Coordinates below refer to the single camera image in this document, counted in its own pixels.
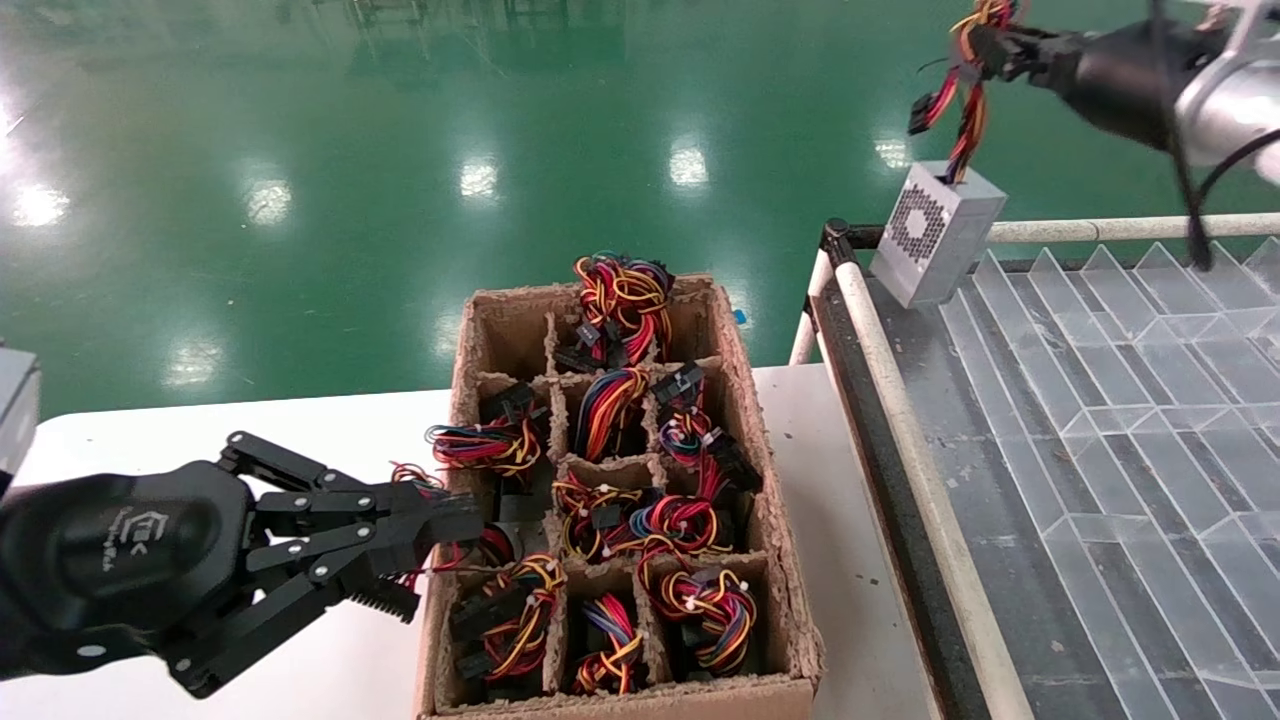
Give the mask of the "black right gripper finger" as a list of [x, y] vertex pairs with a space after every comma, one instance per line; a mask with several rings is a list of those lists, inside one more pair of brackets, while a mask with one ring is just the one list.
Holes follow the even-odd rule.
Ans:
[[977, 26], [968, 32], [973, 61], [1048, 61], [1071, 53], [1071, 36], [1027, 26]]
[[1053, 94], [1070, 94], [1076, 86], [1076, 53], [1053, 50], [1021, 50], [973, 54], [968, 61], [983, 81], [1006, 83], [1024, 79], [1030, 87]]

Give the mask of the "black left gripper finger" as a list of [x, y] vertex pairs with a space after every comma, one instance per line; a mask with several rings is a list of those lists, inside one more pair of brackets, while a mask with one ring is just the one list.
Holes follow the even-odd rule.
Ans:
[[439, 544], [468, 544], [480, 530], [323, 530], [236, 557], [224, 596], [165, 646], [172, 676], [204, 700], [319, 620], [353, 601], [411, 623], [420, 596], [406, 579]]
[[406, 527], [411, 536], [479, 536], [483, 529], [470, 495], [424, 489], [410, 480], [365, 483], [244, 430], [227, 438], [218, 466], [274, 488], [255, 509], [269, 530], [283, 536], [381, 520]]

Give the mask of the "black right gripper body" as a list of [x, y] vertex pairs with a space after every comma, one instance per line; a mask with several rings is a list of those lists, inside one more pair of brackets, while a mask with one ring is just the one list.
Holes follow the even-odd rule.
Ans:
[[1142, 20], [1078, 38], [1062, 101], [1105, 133], [1167, 151], [1167, 104], [1199, 72], [1201, 32], [1174, 20]]

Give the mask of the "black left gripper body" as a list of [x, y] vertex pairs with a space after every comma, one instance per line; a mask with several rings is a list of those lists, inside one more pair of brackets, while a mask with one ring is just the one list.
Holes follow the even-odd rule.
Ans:
[[253, 496], [209, 461], [3, 498], [3, 678], [164, 656], [242, 602]]

